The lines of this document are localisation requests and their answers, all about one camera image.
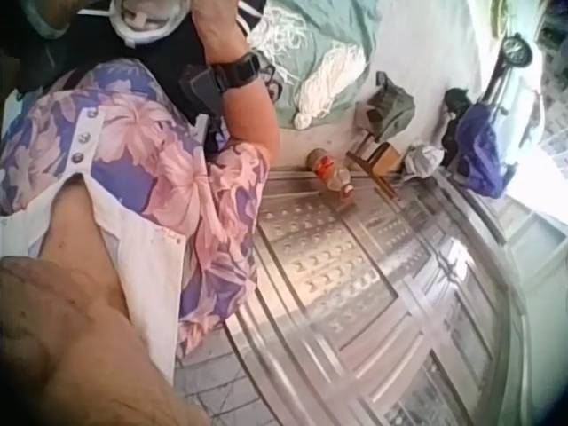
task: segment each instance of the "purple floral pattern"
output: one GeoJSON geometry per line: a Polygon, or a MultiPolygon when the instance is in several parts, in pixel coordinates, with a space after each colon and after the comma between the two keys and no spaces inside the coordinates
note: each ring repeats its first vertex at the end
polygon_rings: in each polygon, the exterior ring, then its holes
{"type": "Polygon", "coordinates": [[[104,107],[91,176],[122,205],[187,238],[179,342],[190,351],[256,287],[252,233],[267,177],[250,144],[206,163],[192,128],[137,61],[99,65],[72,91],[62,78],[13,123],[0,158],[0,210],[26,206],[65,172],[78,116],[104,107]]]}

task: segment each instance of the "green blanket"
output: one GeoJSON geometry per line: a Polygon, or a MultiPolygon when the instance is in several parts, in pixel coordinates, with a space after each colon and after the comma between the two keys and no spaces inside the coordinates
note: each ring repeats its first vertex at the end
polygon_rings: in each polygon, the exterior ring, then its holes
{"type": "MultiPolygon", "coordinates": [[[[301,49],[290,50],[286,57],[278,57],[281,66],[299,77],[297,83],[284,84],[282,96],[276,105],[280,127],[293,129],[297,112],[294,97],[302,82],[318,68],[333,41],[360,46],[368,63],[375,51],[381,17],[377,0],[269,0],[269,4],[300,14],[308,28],[301,49]]],[[[312,126],[336,121],[342,112],[353,105],[367,76],[368,67],[357,82],[335,99],[331,113],[314,120],[312,126]]]]}

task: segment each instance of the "watch strap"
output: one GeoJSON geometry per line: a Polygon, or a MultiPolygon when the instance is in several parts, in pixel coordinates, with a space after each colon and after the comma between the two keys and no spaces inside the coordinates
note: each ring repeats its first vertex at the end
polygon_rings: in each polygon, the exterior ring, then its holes
{"type": "Polygon", "coordinates": [[[258,77],[260,60],[249,52],[232,64],[213,65],[217,84],[222,92],[238,89],[252,83],[258,77]]]}

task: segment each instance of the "plastic bottle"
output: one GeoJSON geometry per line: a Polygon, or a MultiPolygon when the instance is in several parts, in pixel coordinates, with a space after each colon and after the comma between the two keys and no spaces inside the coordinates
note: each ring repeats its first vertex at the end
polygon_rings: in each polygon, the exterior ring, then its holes
{"type": "Polygon", "coordinates": [[[312,170],[328,190],[347,198],[353,191],[351,174],[336,158],[325,149],[317,148],[308,155],[308,168],[312,170]]]}

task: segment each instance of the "face mask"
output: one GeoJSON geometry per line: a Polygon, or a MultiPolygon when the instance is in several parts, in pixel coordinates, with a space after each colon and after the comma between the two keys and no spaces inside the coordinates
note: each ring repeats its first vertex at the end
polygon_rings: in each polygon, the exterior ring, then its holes
{"type": "Polygon", "coordinates": [[[158,29],[179,14],[182,1],[123,0],[122,17],[124,23],[136,31],[158,29]]]}
{"type": "Polygon", "coordinates": [[[168,36],[189,13],[189,0],[112,0],[109,17],[129,47],[168,36]]]}

